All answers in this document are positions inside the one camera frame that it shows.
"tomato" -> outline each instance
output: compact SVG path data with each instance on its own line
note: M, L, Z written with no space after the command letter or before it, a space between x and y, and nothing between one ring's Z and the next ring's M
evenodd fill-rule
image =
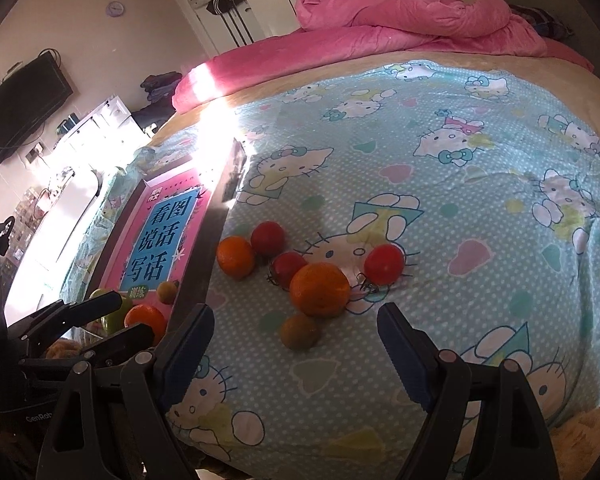
M133 324L143 323L151 327L154 331L154 346L167 332L167 320L164 319L162 313L151 305L140 304L133 307L125 316L125 327L128 328Z
M284 229L272 221L259 224L251 233L251 247L267 258L280 254L285 248Z
M379 245L365 259L365 277L377 286L391 285L403 269L404 254L393 244Z
M306 260L300 254L289 252L277 256L272 261L269 270L271 277L276 283L285 290L289 290L291 279L296 275L296 272L305 265Z

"wall-mounted tv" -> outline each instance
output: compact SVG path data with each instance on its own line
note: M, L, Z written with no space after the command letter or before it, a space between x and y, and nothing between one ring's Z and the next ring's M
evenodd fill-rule
M0 164L74 93L51 52L17 70L0 85Z

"hello kitty blanket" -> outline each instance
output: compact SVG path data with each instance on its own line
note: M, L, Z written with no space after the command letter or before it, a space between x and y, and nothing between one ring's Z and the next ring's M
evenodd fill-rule
M466 361L516 360L548 424L600 404L600 139L552 94L421 60L231 114L250 162L223 236L277 221L290 250L343 270L351 300L293 352L277 332L296 310L267 268L236 282L216 267L213 339L166 415L181 441L254 478L396 478L425 413L378 337L386 301ZM213 149L235 132L216 123L143 148L134 170ZM404 276L363 288L366 255L388 242ZM477 414L473 402L453 478Z
M298 0L296 13L298 31L194 68L176 89L176 111L302 70L398 50L555 56L588 64L566 46L548 47L504 0Z

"polka dot fabric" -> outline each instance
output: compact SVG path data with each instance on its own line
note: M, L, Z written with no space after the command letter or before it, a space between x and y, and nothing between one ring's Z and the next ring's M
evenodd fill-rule
M181 440L254 478L394 478L424 412L379 340L386 301L467 361L517 360L548 424L600 403L600 140L553 95L422 60L234 111L250 160L223 236L278 222L290 250L345 271L352 301L293 352L277 329L296 311L267 269L235 282L216 267L207 361L168 413ZM381 243L408 276L361 290Z

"pink blanket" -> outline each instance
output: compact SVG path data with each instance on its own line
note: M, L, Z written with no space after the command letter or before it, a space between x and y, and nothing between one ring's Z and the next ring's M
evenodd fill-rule
M243 88L372 54L548 55L547 44L504 0L298 0L296 13L302 26L296 32L230 50L193 69L176 89L176 111L183 114Z

